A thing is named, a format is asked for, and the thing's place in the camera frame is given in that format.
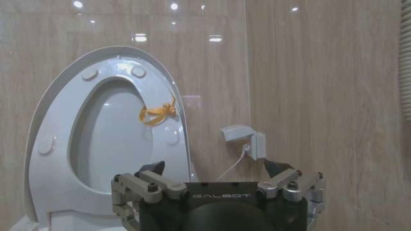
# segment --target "power cord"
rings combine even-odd
[[[240,158],[237,159],[237,161],[233,163],[233,165],[229,167],[229,169],[226,169],[226,171],[218,176],[218,178],[214,181],[218,181],[225,174],[233,169],[233,167],[238,164],[238,162],[241,161],[241,159],[244,158],[245,154],[249,152],[249,144],[244,144],[242,145],[242,150],[241,150],[241,155]]]

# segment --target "tiled wall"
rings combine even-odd
[[[30,116],[53,78],[95,48],[126,45],[165,65],[180,89],[189,147],[201,180],[238,157],[220,128],[249,124],[241,0],[0,0],[0,230],[22,216],[21,179]],[[134,34],[146,35],[145,42]],[[220,42],[209,36],[218,35]],[[226,176],[249,179],[244,161]]]
[[[201,180],[238,157],[220,128],[250,123],[266,135],[269,159],[324,172],[318,230],[409,229],[400,1],[174,2],[176,10],[170,0],[83,0],[77,9],[70,0],[0,0],[0,230],[23,213],[22,154],[41,94],[77,57],[110,45],[144,49],[169,70]],[[244,160],[226,180],[260,172],[266,177],[260,163]]]
[[[246,0],[252,126],[268,157],[326,178],[324,231],[411,229],[400,0]]]

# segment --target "bolt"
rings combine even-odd
[[[286,185],[286,188],[290,190],[296,190],[297,189],[297,183],[294,181],[290,181]]]
[[[114,182],[118,182],[120,174],[114,175]]]
[[[150,182],[150,183],[148,184],[148,186],[146,186],[146,190],[148,190],[148,192],[153,193],[153,192],[156,192],[156,191],[157,191],[157,189],[158,189],[157,184],[156,184],[156,183],[153,183],[153,182]]]

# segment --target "toilet lid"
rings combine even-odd
[[[176,116],[146,126],[141,107],[174,98]],[[110,215],[109,180],[165,161],[164,175],[189,181],[181,98],[165,68],[144,51],[108,47],[62,71],[38,103],[27,136],[25,208],[39,224],[53,211]]]

